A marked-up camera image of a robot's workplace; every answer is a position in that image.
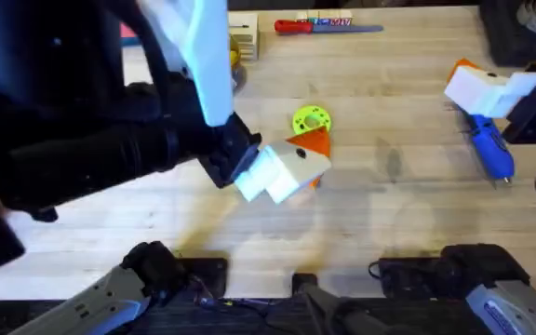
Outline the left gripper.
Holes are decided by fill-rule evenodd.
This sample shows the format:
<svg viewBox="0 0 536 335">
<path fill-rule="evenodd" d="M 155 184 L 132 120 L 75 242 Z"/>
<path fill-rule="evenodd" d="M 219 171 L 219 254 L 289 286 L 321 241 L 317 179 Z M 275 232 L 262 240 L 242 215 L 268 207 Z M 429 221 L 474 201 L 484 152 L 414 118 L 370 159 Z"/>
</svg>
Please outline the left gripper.
<svg viewBox="0 0 536 335">
<path fill-rule="evenodd" d="M 259 153 L 261 134 L 237 113 L 221 126 L 206 124 L 191 81 L 162 94 L 143 83 L 127 92 L 110 116 L 12 121 L 0 167 L 4 203 L 46 210 L 194 159 L 224 188 Z"/>
</svg>

